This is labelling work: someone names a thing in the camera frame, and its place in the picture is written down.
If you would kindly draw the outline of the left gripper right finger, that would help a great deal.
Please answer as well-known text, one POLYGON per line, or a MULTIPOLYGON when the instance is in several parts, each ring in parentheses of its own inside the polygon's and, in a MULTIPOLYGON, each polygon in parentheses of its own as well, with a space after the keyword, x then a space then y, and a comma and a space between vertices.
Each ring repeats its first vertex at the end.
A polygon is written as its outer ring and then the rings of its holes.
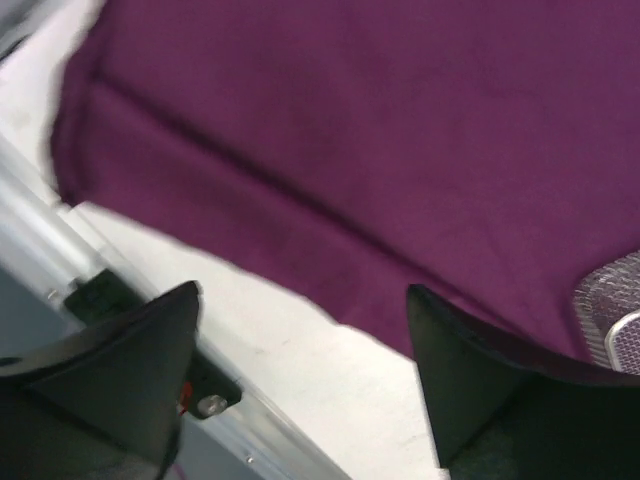
POLYGON ((409 287, 407 313, 451 478, 638 479, 638 376, 533 345, 421 285, 409 287))

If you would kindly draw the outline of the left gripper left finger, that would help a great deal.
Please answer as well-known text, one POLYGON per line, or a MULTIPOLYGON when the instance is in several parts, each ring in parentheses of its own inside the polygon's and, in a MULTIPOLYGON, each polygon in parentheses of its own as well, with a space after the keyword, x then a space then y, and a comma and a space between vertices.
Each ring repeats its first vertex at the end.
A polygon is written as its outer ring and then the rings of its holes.
POLYGON ((164 478, 179 450, 199 309, 189 281, 3 360, 2 478, 164 478))

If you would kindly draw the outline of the purple cloth wrap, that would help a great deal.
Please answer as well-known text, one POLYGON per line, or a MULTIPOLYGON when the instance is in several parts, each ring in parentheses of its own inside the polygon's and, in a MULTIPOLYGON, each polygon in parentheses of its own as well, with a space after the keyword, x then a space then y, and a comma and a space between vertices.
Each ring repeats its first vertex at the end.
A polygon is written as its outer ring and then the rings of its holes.
POLYGON ((51 156, 401 353, 422 284, 584 361, 574 288, 639 247, 639 5, 108 1, 51 156))

